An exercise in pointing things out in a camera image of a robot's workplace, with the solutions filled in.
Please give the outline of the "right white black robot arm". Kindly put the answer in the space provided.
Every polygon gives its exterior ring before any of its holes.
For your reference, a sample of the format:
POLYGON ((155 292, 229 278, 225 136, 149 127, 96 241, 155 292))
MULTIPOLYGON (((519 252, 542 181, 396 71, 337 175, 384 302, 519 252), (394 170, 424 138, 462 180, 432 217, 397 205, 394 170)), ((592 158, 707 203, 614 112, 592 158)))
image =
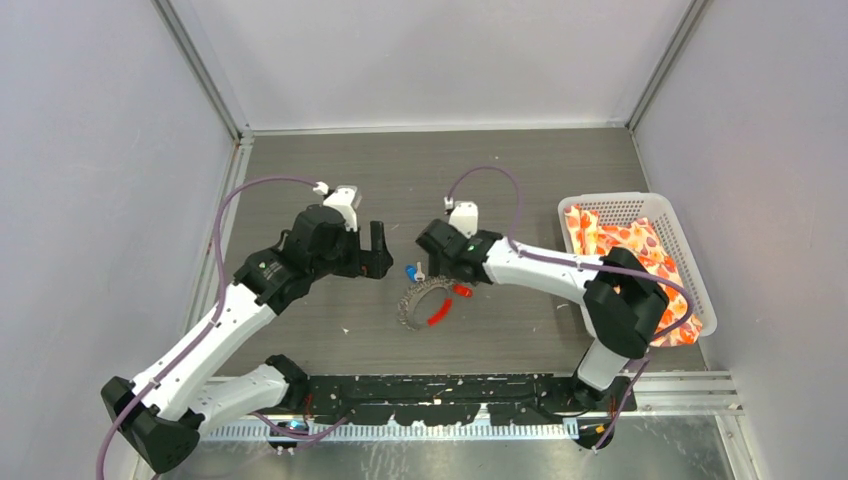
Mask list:
POLYGON ((584 410, 605 403, 619 372, 645 356, 669 303, 660 278, 624 248, 605 255, 575 255, 521 244, 487 230, 465 234, 441 219, 431 221, 416 243, 432 266, 451 279, 526 287, 584 308, 594 340, 570 385, 572 400, 584 410))

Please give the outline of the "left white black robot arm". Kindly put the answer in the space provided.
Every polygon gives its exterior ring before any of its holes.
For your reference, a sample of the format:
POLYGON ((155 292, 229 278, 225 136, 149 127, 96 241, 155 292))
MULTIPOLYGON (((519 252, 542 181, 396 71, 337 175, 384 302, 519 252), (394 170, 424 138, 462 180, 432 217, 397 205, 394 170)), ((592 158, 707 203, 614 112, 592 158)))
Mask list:
POLYGON ((394 260, 383 222, 371 221, 362 248, 355 211, 328 203, 301 211, 276 244, 246 257, 213 308, 153 365, 115 376, 100 395, 120 435, 155 474, 180 466, 210 431, 275 406, 298 412, 306 375, 273 360, 215 388, 206 386, 242 344, 327 277, 382 279, 394 260))

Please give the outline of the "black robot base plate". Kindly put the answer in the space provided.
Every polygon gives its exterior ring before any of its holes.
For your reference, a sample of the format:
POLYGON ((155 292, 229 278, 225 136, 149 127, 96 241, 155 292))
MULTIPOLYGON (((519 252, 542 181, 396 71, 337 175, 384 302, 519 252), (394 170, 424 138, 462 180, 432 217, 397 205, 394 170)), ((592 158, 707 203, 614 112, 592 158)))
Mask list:
POLYGON ((304 416, 323 424, 344 418, 353 425, 469 425, 487 414, 494 426, 547 425, 567 417, 634 411, 630 386, 617 377, 591 394, 570 376, 553 374, 315 375, 295 386, 294 398, 265 414, 304 416))

